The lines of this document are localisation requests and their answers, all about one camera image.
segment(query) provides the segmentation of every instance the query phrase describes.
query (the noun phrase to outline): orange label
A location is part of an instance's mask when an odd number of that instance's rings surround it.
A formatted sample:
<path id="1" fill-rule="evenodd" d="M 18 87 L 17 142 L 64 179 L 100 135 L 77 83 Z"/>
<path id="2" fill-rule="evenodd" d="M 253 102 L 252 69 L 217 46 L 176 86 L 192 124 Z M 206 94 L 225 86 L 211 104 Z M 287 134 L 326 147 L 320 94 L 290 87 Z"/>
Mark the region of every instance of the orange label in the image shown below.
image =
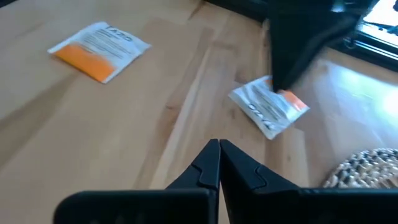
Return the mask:
<path id="1" fill-rule="evenodd" d="M 266 79 L 266 84 L 271 86 L 272 85 L 272 80 L 270 78 Z M 286 90 L 280 90 L 278 94 L 281 94 L 284 96 L 284 98 L 296 108 L 296 110 L 303 110 L 307 108 L 307 105 L 303 103 L 296 95 L 294 95 L 291 91 L 286 91 Z"/>
<path id="2" fill-rule="evenodd" d="M 79 44 L 68 44 L 54 54 L 100 82 L 115 71 L 105 58 L 88 52 Z"/>

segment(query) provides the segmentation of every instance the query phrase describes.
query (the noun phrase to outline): wooden table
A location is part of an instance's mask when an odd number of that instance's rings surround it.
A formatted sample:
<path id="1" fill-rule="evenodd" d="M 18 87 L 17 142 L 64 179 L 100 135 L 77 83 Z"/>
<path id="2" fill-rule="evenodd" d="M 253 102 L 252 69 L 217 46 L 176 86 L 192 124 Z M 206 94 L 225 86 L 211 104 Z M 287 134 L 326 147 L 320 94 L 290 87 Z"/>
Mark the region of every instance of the wooden table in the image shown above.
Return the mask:
<path id="1" fill-rule="evenodd" d="M 107 85 L 46 53 L 97 21 L 152 44 Z M 397 74 L 330 49 L 293 89 L 311 110 L 268 141 L 227 97 L 268 73 L 261 25 L 211 4 L 18 0 L 0 29 L 3 224 L 50 223 L 81 190 L 164 188 L 211 138 L 301 186 L 353 152 L 398 147 Z"/>

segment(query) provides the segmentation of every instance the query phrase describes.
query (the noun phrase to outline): wood grain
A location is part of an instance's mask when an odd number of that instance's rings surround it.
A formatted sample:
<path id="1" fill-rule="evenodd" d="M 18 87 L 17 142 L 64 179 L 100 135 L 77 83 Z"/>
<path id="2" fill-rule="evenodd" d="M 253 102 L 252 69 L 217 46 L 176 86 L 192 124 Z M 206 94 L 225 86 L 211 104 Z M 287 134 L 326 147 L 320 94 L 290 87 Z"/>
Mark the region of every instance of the wood grain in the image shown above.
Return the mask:
<path id="1" fill-rule="evenodd" d="M 152 44 L 102 85 L 46 50 L 106 21 Z M 0 9 L 0 217 L 50 223 L 81 190 L 162 189 L 211 138 L 302 187 L 398 147 L 398 76 L 326 49 L 293 91 L 311 109 L 269 141 L 228 93 L 269 73 L 260 23 L 194 0 L 18 0 Z M 221 194 L 220 223 L 227 223 Z"/>

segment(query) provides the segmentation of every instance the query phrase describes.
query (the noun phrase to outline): light wooden floor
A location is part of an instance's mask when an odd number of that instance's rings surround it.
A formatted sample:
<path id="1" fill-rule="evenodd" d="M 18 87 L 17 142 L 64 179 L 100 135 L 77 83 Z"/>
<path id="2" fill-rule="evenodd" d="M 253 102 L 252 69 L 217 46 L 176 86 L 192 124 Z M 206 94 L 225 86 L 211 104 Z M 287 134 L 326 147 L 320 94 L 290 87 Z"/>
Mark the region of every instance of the light wooden floor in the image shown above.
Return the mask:
<path id="1" fill-rule="evenodd" d="M 325 50 L 293 89 L 311 110 L 268 141 L 227 97 L 268 73 L 260 24 L 198 1 L 110 2 L 0 9 L 1 223 L 50 223 L 81 190 L 164 188 L 211 138 L 303 187 L 353 152 L 398 147 L 398 74 Z M 152 44 L 107 85 L 45 53 L 100 20 Z"/>

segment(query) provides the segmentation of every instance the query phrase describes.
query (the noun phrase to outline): wooden surface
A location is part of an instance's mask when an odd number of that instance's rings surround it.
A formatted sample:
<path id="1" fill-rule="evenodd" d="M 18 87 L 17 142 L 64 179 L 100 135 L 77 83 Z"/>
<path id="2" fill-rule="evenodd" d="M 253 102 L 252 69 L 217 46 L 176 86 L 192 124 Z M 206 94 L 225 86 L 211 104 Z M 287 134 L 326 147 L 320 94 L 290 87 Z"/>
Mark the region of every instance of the wooden surface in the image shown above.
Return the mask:
<path id="1" fill-rule="evenodd" d="M 46 53 L 96 21 L 152 44 L 107 85 Z M 330 49 L 293 89 L 311 110 L 266 140 L 227 97 L 268 73 L 261 25 L 211 4 L 18 0 L 0 29 L 3 224 L 50 223 L 81 190 L 164 188 L 210 138 L 303 187 L 353 152 L 398 147 L 397 74 Z"/>

